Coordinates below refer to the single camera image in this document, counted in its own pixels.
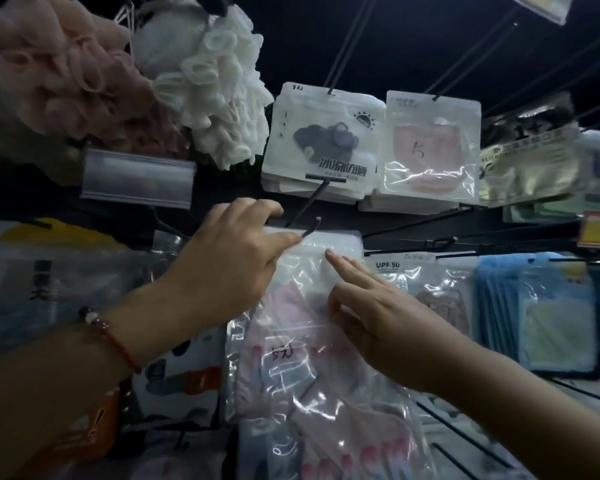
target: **red string bracelet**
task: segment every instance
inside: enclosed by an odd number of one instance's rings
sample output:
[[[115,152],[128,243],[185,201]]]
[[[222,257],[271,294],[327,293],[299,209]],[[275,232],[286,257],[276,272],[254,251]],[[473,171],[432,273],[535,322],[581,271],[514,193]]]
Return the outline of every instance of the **red string bracelet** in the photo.
[[[93,309],[89,308],[88,306],[83,306],[80,311],[78,311],[78,315],[80,316],[81,320],[84,320],[84,322],[89,325],[89,327],[94,328],[99,334],[104,335],[107,338],[113,348],[115,348],[115,350],[122,356],[128,366],[131,367],[136,374],[140,374],[142,372],[142,367],[138,366],[134,358],[131,357],[131,354],[127,348],[122,345],[122,343],[120,343],[120,341],[109,331],[109,324],[98,318],[97,312],[94,312]]]

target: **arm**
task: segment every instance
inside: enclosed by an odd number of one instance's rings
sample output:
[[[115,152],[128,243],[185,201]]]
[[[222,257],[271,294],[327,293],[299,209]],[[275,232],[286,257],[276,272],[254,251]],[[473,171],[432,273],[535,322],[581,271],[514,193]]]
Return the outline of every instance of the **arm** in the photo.
[[[262,233],[266,220],[281,214],[279,204],[266,200],[216,206],[165,275],[100,317],[145,365],[238,316],[263,296],[280,254],[301,240],[292,232]],[[110,343],[84,323],[1,355],[0,479],[131,373]]]
[[[359,262],[330,252],[327,259],[345,281],[333,289],[329,313],[371,366],[455,404],[540,480],[600,480],[597,413],[472,342]]]

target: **exclamation mark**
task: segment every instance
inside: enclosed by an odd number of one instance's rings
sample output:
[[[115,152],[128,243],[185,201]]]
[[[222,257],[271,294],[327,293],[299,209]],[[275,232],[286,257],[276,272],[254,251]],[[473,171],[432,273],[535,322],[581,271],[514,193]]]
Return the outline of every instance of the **exclamation mark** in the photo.
[[[93,423],[93,427],[91,428],[91,431],[89,432],[89,436],[93,436],[96,434],[96,430],[98,429],[98,424],[102,420],[103,416],[104,416],[104,409],[101,409],[100,411],[98,411],[98,415],[96,416],[96,421],[95,421],[95,423]]]

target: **hand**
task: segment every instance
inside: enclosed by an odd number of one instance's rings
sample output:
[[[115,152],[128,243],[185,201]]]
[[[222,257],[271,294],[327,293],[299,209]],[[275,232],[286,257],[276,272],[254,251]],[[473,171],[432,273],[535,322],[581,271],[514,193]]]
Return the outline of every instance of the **hand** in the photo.
[[[156,282],[195,317],[191,331],[222,325],[263,297],[282,252],[302,240],[295,232],[263,233],[267,219],[282,213],[278,202],[252,198],[211,209]]]
[[[332,251],[326,257],[345,281],[329,295],[329,315],[362,357],[405,387],[446,395],[454,370],[481,347],[362,263]]]

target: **forearm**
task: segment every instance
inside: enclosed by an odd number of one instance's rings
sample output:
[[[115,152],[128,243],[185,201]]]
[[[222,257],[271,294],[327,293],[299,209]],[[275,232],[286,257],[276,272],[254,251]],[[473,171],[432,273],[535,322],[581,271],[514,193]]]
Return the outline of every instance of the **forearm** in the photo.
[[[101,313],[145,365],[184,340],[165,319],[184,309],[150,285]],[[0,479],[102,400],[132,370],[104,337],[76,323],[0,356]]]
[[[472,347],[446,400],[478,422],[538,479],[600,480],[600,416],[512,360]]]

